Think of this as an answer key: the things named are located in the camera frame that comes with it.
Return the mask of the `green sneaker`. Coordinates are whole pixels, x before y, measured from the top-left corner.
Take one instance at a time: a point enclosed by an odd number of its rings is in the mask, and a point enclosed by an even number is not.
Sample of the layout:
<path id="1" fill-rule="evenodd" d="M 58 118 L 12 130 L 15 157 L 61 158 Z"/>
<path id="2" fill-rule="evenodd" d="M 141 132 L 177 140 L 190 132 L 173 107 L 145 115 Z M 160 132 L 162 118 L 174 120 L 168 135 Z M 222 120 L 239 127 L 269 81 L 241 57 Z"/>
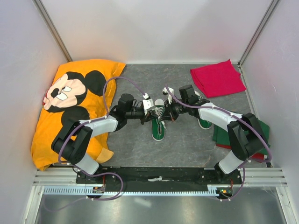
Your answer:
<path id="1" fill-rule="evenodd" d="M 156 117 L 151 121 L 151 133 L 155 141 L 162 141 L 165 136 L 165 123 L 161 120 L 164 113 L 164 100 L 157 99 L 155 106 Z"/>
<path id="2" fill-rule="evenodd" d="M 199 99 L 203 99 L 202 95 L 195 91 L 195 94 L 198 96 Z M 211 128 L 212 123 L 206 120 L 202 120 L 201 118 L 197 119 L 199 126 L 204 129 L 204 130 L 208 130 Z"/>

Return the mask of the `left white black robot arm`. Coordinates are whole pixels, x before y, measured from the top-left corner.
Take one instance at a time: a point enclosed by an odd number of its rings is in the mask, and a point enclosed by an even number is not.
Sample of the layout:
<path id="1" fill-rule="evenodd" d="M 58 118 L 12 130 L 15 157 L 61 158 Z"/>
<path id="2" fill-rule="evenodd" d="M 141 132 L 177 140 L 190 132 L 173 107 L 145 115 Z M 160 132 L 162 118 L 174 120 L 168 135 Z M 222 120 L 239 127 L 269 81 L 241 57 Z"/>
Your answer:
<path id="1" fill-rule="evenodd" d="M 71 165 L 86 172 L 91 183 L 99 183 L 103 173 L 100 164 L 87 153 L 90 139 L 104 133 L 122 129 L 129 119 L 139 119 L 141 123 L 157 119 L 163 113 L 164 102 L 161 99 L 145 99 L 141 106 L 133 105 L 135 99 L 130 94 L 122 94 L 118 104 L 109 115 L 101 118 L 75 121 L 69 119 L 61 128 L 51 144 L 51 149 Z"/>

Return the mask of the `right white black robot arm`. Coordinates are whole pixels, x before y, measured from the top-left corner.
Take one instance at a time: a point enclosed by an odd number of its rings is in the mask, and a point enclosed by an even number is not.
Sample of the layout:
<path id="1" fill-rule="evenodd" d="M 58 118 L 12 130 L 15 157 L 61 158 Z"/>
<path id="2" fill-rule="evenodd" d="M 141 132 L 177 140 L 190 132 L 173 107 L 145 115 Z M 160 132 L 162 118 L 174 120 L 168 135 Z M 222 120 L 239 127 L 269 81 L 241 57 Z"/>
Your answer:
<path id="1" fill-rule="evenodd" d="M 200 97 L 191 85 L 184 86 L 179 91 L 180 99 L 174 96 L 173 89 L 163 88 L 163 94 L 168 96 L 164 107 L 170 111 L 171 120 L 175 120 L 177 114 L 188 113 L 228 134 L 231 151 L 215 165 L 214 178 L 218 183 L 226 183 L 231 178 L 231 173 L 256 153 L 263 149 L 270 150 L 265 133 L 254 114 L 239 114 L 220 108 Z"/>

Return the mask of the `dark green cloth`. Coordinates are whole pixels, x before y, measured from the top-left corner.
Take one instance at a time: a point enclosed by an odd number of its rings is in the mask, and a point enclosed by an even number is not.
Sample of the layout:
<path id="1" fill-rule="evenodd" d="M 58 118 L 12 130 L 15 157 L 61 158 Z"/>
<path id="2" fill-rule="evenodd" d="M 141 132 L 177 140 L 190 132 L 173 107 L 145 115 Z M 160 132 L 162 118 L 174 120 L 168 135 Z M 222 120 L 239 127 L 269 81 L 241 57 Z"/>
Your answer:
<path id="1" fill-rule="evenodd" d="M 252 113 L 230 122 L 226 129 L 214 126 L 213 141 L 231 146 L 231 151 L 239 160 L 245 160 L 266 148 L 260 141 L 268 143 L 270 127 Z"/>

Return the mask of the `white tape scrap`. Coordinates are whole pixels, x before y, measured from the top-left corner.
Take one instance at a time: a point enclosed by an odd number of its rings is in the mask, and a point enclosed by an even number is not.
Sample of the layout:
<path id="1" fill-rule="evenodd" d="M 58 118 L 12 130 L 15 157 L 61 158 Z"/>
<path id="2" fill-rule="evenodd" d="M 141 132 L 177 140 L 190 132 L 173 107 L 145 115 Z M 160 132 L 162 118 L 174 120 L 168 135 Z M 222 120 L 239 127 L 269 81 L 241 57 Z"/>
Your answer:
<path id="1" fill-rule="evenodd" d="M 157 181 L 162 181 L 162 180 L 163 180 L 162 176 L 148 179 L 149 182 L 157 182 Z"/>

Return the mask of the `pink red cloth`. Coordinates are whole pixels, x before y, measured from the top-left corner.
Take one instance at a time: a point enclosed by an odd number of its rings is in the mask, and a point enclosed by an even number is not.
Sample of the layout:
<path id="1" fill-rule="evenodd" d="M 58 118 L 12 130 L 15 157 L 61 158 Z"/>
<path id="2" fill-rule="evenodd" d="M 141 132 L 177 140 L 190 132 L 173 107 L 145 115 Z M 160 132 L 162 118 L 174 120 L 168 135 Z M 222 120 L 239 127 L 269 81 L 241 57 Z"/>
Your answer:
<path id="1" fill-rule="evenodd" d="M 195 85 L 207 98 L 227 96 L 246 91 L 240 72 L 231 60 L 190 69 Z"/>

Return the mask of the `orange mickey mouse shirt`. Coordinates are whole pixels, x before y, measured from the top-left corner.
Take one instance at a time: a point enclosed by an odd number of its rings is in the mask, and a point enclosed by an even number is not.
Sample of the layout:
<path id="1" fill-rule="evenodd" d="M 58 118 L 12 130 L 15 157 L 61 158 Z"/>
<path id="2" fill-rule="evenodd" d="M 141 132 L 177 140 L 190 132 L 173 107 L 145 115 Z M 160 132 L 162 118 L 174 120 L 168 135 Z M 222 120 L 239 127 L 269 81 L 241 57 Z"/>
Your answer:
<path id="1" fill-rule="evenodd" d="M 58 162 L 51 144 L 68 119 L 88 120 L 106 115 L 112 104 L 116 81 L 125 63 L 89 59 L 62 64 L 43 99 L 43 108 L 31 145 L 37 169 Z"/>

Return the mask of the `red cloth under green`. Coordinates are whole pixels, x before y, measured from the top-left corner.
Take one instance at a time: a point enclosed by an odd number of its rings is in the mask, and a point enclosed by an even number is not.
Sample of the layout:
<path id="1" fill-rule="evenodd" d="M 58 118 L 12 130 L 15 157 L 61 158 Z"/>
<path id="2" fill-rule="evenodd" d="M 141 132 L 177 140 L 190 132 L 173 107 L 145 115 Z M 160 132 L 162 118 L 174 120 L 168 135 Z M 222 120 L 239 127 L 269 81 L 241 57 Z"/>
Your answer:
<path id="1" fill-rule="evenodd" d="M 223 145 L 223 144 L 216 143 L 216 146 L 221 147 L 221 148 L 225 148 L 225 149 L 229 149 L 229 150 L 231 149 L 231 146 L 229 146 L 229 145 Z M 266 152 L 265 149 L 263 149 L 260 152 L 254 154 L 252 156 L 252 158 L 256 159 L 256 160 L 264 160 L 266 155 L 267 155 L 267 152 Z"/>

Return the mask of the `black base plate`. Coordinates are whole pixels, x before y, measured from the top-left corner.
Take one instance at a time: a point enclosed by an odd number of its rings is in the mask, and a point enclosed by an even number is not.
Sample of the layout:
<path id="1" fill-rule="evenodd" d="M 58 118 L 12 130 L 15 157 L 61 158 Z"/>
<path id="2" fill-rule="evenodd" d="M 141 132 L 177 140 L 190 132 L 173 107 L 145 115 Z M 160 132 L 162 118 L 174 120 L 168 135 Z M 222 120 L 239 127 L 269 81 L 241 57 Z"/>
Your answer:
<path id="1" fill-rule="evenodd" d="M 106 191 L 119 191 L 123 180 L 123 192 L 187 192 L 206 191 L 208 185 L 241 184 L 238 170 L 221 175 L 214 168 L 199 167 L 102 167 L 98 174 L 112 175 L 89 177 L 79 172 L 77 184 L 104 184 Z"/>

